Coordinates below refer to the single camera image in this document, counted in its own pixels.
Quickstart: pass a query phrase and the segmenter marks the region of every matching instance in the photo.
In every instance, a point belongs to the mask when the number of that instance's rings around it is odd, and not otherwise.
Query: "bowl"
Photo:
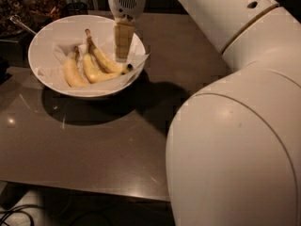
[[[140,38],[134,34],[129,56],[125,63],[134,69],[118,78],[105,80],[80,88],[71,88],[64,78],[62,64],[74,46],[85,50],[87,35],[91,31],[94,43],[105,54],[114,58],[114,20],[95,15],[76,15],[56,20],[40,30],[31,41],[28,60],[33,74],[46,87],[71,97],[86,99],[109,98],[130,86],[141,74],[148,55]]]

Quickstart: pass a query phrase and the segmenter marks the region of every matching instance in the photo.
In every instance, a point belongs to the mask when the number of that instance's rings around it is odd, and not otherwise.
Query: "floor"
[[[0,226],[174,226],[170,203],[0,182]]]

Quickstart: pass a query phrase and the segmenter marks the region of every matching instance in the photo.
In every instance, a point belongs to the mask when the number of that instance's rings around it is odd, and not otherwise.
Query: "robot end effector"
[[[109,7],[115,18],[136,20],[145,7],[146,0],[108,0]]]

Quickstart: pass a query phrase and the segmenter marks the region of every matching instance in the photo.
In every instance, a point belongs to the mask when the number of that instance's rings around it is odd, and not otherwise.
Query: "glossy tabletop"
[[[60,95],[10,66],[0,85],[0,180],[169,201],[173,116],[228,69],[189,15],[145,13],[136,28],[150,57],[108,100]]]

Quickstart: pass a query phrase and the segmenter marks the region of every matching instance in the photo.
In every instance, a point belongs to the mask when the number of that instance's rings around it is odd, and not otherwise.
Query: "banana stem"
[[[73,53],[72,53],[72,56],[71,56],[71,58],[73,58],[73,59],[77,59],[77,57],[78,57],[78,55],[79,55],[79,50],[78,50],[78,46],[74,46],[74,48],[73,48]]]
[[[90,31],[90,29],[86,29],[85,30],[85,32],[86,32],[86,34],[87,34],[87,38],[91,38],[91,31]]]
[[[87,43],[91,49],[96,47],[95,43],[93,42],[92,38],[87,38]]]
[[[88,42],[88,39],[87,39],[87,49],[86,49],[86,54],[89,54],[89,50],[90,50],[90,43]]]

